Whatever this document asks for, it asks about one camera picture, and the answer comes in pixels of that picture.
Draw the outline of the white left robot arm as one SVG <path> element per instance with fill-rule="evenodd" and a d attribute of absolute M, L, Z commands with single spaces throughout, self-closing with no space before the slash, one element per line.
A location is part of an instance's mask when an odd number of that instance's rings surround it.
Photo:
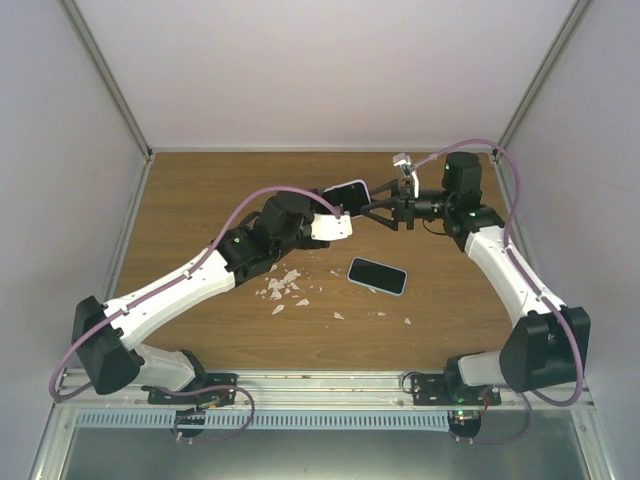
<path fill-rule="evenodd" d="M 352 233 L 341 207 L 299 188 L 267 189 L 259 212 L 228 219 L 193 259 L 127 295 L 76 307 L 69 353 L 77 356 L 89 388 L 109 395 L 138 384 L 174 394 L 185 404 L 203 398 L 209 375 L 188 350 L 146 345 L 160 327 L 192 307 L 270 271 L 295 249 L 322 249 Z"/>

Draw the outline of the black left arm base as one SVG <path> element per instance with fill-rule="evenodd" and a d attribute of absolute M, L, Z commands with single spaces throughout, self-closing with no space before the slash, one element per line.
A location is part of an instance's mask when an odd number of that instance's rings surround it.
<path fill-rule="evenodd" d="M 170 393 L 159 387 L 143 386 L 152 405 L 227 406 L 235 402 L 236 373 L 210 373 L 196 377 L 182 390 Z"/>

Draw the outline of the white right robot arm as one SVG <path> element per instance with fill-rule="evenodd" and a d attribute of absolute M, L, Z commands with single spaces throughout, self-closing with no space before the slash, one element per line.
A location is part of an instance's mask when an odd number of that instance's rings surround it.
<path fill-rule="evenodd" d="M 401 179 L 372 189 L 362 214 L 391 230 L 441 221 L 445 235 L 485 275 L 512 323 L 501 350 L 449 359 L 442 382 L 447 400 L 464 405 L 481 387 L 506 386 L 555 407 L 575 404 L 584 387 L 591 320 L 544 285 L 511 241 L 510 221 L 483 204 L 478 156 L 448 154 L 439 190 L 420 188 L 418 166 L 408 155 L 396 155 L 393 164 Z"/>

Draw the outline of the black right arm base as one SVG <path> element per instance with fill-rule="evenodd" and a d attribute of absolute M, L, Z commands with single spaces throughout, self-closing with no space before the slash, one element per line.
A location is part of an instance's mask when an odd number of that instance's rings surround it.
<path fill-rule="evenodd" d="M 457 385 L 443 373 L 409 371 L 399 379 L 401 390 L 415 406 L 499 406 L 502 398 L 492 387 Z"/>

